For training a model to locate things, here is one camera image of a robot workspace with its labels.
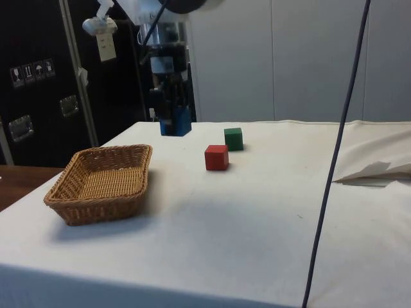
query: black cabinet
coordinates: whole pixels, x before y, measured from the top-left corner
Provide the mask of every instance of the black cabinet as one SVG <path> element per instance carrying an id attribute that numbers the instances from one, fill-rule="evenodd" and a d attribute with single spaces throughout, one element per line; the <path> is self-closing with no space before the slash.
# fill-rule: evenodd
<path id="1" fill-rule="evenodd" d="M 14 163 L 65 166 L 90 141 L 58 1 L 8 2 L 2 23 L 0 116 Z M 32 132 L 23 123 L 13 133 L 9 123 L 27 116 Z"/>
<path id="2" fill-rule="evenodd" d="M 99 3 L 84 0 L 67 2 L 81 64 L 88 71 L 87 93 L 101 145 L 134 123 L 145 121 L 144 97 L 151 85 L 151 75 L 145 71 L 141 72 L 141 78 L 139 76 L 137 28 L 127 20 L 127 15 L 117 3 L 109 10 L 109 15 L 118 25 L 117 32 L 113 34 L 117 58 L 101 62 L 96 38 L 82 29 L 83 21 L 96 15 Z"/>

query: gray wall panel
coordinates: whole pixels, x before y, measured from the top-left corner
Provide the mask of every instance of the gray wall panel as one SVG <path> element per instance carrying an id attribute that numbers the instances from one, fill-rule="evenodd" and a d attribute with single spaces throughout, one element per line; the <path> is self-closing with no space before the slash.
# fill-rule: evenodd
<path id="1" fill-rule="evenodd" d="M 199 121 L 274 119 L 271 0 L 225 0 L 190 16 Z"/>
<path id="2" fill-rule="evenodd" d="M 275 119 L 339 121 L 363 0 L 273 0 Z M 349 119 L 362 119 L 367 34 Z"/>
<path id="3" fill-rule="evenodd" d="M 373 0 L 364 119 L 411 121 L 411 0 Z"/>

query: black cable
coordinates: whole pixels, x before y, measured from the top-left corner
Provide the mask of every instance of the black cable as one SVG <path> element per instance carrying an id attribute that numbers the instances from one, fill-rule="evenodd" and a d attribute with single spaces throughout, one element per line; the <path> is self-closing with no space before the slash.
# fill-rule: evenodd
<path id="1" fill-rule="evenodd" d="M 363 41 L 363 38 L 364 38 L 365 24 L 367 23 L 370 3 L 371 3 L 371 0 L 366 0 L 364 12 L 363 12 L 363 15 L 362 15 L 361 28 L 360 28 L 360 33 L 358 34 L 358 42 L 357 42 L 357 47 L 356 47 L 356 52 L 355 52 L 355 60 L 354 60 L 354 65 L 353 65 L 353 71 L 351 73 L 351 80 L 350 80 L 350 83 L 349 83 L 348 93 L 347 93 L 347 97 L 345 99 L 344 108 L 342 110 L 342 115 L 341 115 L 341 120 L 340 120 L 340 129 L 338 130 L 338 136 L 337 136 L 337 141 L 335 143 L 333 160 L 331 161 L 331 166 L 329 168 L 328 178 L 327 178 L 327 182 L 326 182 L 326 188 L 325 188 L 325 191 L 324 191 L 324 197 L 322 199 L 320 217 L 319 217 L 319 222 L 318 222 L 318 225 L 317 225 L 317 232 L 316 232 L 315 238 L 314 238 L 313 251 L 311 253 L 310 270 L 308 271 L 307 285 L 306 285 L 306 291 L 305 291 L 305 294 L 304 294 L 304 301 L 302 302 L 302 308 L 307 307 L 308 298 L 310 297 L 311 281 L 313 280 L 315 258 L 317 256 L 317 249 L 319 247 L 322 224 L 324 222 L 324 215 L 326 213 L 329 189 L 330 189 L 331 183 L 333 181 L 335 165 L 337 163 L 338 152 L 340 151 L 340 146 L 341 146 L 342 134 L 344 132 L 344 125 L 345 125 L 345 121 L 347 120 L 348 107 L 349 107 L 349 103 L 351 101 L 351 96 L 353 94 L 355 78 L 356 78 L 357 70 L 358 70 L 358 62 L 360 61 L 362 41 Z"/>
<path id="2" fill-rule="evenodd" d="M 141 53 L 140 53 L 140 57 L 139 57 L 140 65 L 144 65 L 144 63 L 146 63 L 146 61 L 147 61 L 147 58 L 148 58 L 148 55 L 149 55 L 149 53 L 146 52 L 148 40 L 152 36 L 156 25 L 159 23 L 159 19 L 161 18 L 161 15 L 164 13 L 164 10 L 166 9 L 166 6 L 168 5 L 169 1 L 170 0 L 165 0 L 163 2 L 159 12 L 157 13 L 157 16 L 155 17 L 152 25 L 150 26 L 150 29 L 147 32 L 146 38 L 144 39 L 143 45 L 141 46 Z"/>

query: white table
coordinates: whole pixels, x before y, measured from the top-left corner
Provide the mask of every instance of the white table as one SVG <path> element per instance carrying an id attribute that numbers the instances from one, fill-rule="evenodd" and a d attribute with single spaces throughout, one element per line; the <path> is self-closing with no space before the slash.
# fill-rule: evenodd
<path id="1" fill-rule="evenodd" d="M 208 172 L 204 150 L 243 129 Z M 0 213 L 0 307 L 298 307 L 338 126 L 137 123 L 108 145 L 153 146 L 148 214 L 67 227 L 42 199 Z M 343 149 L 411 124 L 347 126 Z M 310 307 L 411 307 L 411 188 L 333 184 Z"/>

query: sticker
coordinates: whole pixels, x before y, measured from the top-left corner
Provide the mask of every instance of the sticker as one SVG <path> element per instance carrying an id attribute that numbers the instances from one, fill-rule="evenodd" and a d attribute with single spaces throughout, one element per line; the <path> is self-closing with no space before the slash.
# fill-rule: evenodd
<path id="1" fill-rule="evenodd" d="M 36 81 L 36 77 L 34 74 L 34 69 L 33 69 L 32 64 L 26 64 L 22 66 L 22 70 L 23 70 L 24 80 L 26 81 L 27 84 Z"/>
<path id="2" fill-rule="evenodd" d="M 34 62 L 33 66 L 34 66 L 34 72 L 35 72 L 37 81 L 43 80 L 44 78 L 46 78 L 46 72 L 44 70 L 43 61 Z"/>
<path id="3" fill-rule="evenodd" d="M 13 87 L 18 88 L 24 85 L 24 76 L 21 72 L 21 67 L 13 67 L 10 69 L 10 75 L 13 81 Z"/>
<path id="4" fill-rule="evenodd" d="M 47 77 L 54 77 L 56 76 L 56 72 L 54 70 L 54 64 L 52 59 L 47 59 L 44 61 L 44 67 L 46 70 L 46 76 Z"/>
<path id="5" fill-rule="evenodd" d="M 96 34 L 96 38 L 100 60 L 104 62 L 115 59 L 117 55 L 116 48 L 114 47 L 113 34 Z"/>

